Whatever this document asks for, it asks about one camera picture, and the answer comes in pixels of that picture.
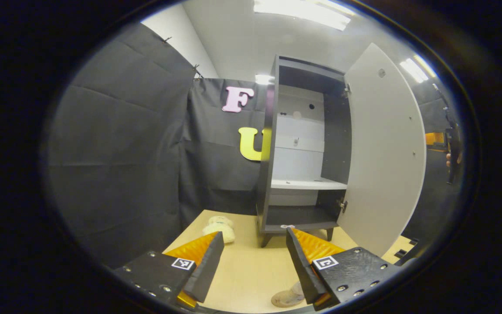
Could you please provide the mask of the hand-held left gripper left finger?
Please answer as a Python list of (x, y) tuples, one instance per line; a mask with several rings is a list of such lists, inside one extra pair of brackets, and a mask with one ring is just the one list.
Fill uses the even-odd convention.
[(223, 233), (214, 231), (166, 253), (146, 252), (114, 274), (152, 300), (197, 309), (208, 295), (223, 250)]

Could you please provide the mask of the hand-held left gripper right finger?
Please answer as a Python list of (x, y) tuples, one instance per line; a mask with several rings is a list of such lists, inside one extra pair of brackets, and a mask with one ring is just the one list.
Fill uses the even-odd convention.
[(365, 248), (343, 249), (296, 228), (286, 230), (285, 243), (305, 300), (317, 311), (367, 298), (402, 271)]

